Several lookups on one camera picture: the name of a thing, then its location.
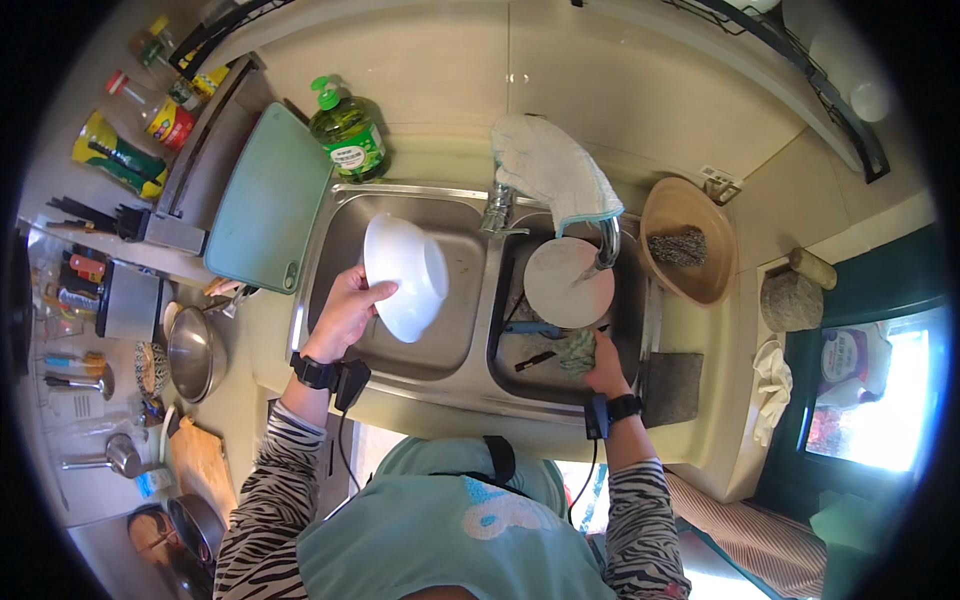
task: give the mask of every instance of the zebra print sleeve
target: zebra print sleeve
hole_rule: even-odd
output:
[[[690,593],[659,459],[610,475],[604,581],[620,600],[676,600]]]
[[[277,402],[217,554],[215,600],[305,599],[297,535],[316,512],[318,451],[326,432]]]

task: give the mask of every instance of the stainless steel sink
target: stainless steel sink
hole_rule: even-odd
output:
[[[520,198],[511,227],[529,228],[530,235],[484,233],[479,226],[486,200],[484,190],[332,184],[324,193],[304,260],[288,353],[306,341],[336,275],[362,260],[367,223],[373,215],[389,212],[438,240],[450,275],[450,295],[415,344],[402,344],[377,318],[371,320],[350,350],[372,370],[368,387],[464,410],[582,424],[588,389],[567,378],[555,358],[523,373],[514,369],[515,363],[554,349],[558,342],[538,334],[501,335],[504,318],[520,295],[526,261],[553,237],[550,214],[542,204]],[[636,382],[641,357],[659,338],[659,311],[647,308],[659,306],[659,288],[639,269],[634,238],[638,220],[624,215],[620,221],[622,248],[613,267],[616,287],[605,323],[624,373]],[[566,233],[598,240],[586,225]],[[521,310],[515,320],[523,318]]]

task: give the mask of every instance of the yellow cap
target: yellow cap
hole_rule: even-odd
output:
[[[166,29],[169,24],[170,19],[167,18],[166,14],[162,14],[156,18],[156,21],[154,21],[154,24],[150,26],[148,31],[155,36],[159,36],[160,32]]]

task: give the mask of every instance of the striped fabric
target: striped fabric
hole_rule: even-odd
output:
[[[297,535],[315,517],[315,469],[325,437],[326,432],[276,404],[217,555],[216,600],[307,597]],[[620,600],[685,599],[690,583],[680,562],[660,461],[613,473],[610,490],[604,581]]]
[[[787,598],[819,598],[827,549],[808,527],[743,502],[720,504],[666,473],[673,508],[708,534],[734,562]]]

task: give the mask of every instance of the red cap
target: red cap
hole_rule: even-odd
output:
[[[130,80],[129,77],[123,74],[123,71],[117,69],[117,72],[113,74],[113,77],[110,78],[110,81],[107,82],[107,92],[110,95],[113,95],[123,89],[123,86],[127,84]]]

